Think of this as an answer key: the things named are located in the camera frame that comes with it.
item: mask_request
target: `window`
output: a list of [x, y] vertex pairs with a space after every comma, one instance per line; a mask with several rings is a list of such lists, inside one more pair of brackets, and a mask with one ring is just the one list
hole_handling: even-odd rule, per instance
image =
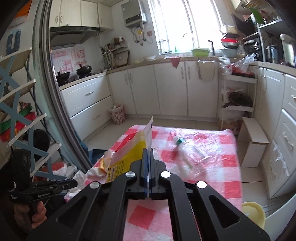
[[150, 0], [159, 53], [222, 48], [221, 18], [213, 0]]

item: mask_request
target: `plastic tablecloth cover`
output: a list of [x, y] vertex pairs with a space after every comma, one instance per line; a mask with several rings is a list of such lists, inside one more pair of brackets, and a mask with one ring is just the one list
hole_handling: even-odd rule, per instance
[[[135, 125], [129, 128], [110, 150], [115, 151], [127, 135], [143, 130], [144, 127]], [[209, 157], [206, 159], [206, 168], [203, 173], [196, 176], [194, 172], [181, 171], [182, 168], [179, 167], [182, 165], [185, 167], [186, 163], [179, 156], [174, 143], [175, 136], [193, 141], [206, 152]], [[168, 171], [179, 175], [186, 182], [196, 183], [200, 180], [207, 182], [241, 210], [242, 183], [237, 145], [230, 130], [206, 131], [153, 126], [152, 148], [154, 159], [165, 162]], [[173, 241], [167, 200], [129, 200], [123, 240]]]

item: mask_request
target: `ceiling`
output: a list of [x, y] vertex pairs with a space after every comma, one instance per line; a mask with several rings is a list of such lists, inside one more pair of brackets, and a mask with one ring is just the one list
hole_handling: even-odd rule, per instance
[[87, 1], [101, 3], [103, 5], [111, 7], [111, 6], [121, 2], [122, 0], [87, 0]]

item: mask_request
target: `water heater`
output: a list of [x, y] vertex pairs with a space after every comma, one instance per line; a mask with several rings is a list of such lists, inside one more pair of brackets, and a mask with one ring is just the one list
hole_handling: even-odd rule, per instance
[[124, 3], [121, 5], [121, 10], [127, 28], [137, 27], [141, 22], [147, 22], [141, 0], [131, 0]]

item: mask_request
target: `hand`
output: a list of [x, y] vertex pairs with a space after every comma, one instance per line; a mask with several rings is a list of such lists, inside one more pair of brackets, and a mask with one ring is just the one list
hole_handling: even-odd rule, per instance
[[31, 223], [29, 218], [26, 218], [26, 214], [30, 211], [29, 205], [26, 204], [16, 204], [14, 205], [14, 211], [15, 211], [15, 220], [17, 224], [20, 226], [22, 230], [25, 232], [29, 232], [29, 230], [35, 229], [38, 227], [41, 223], [43, 223], [45, 220], [47, 220], [46, 214], [46, 208], [43, 205], [43, 202], [40, 201], [37, 206], [37, 213], [35, 213], [32, 216]]

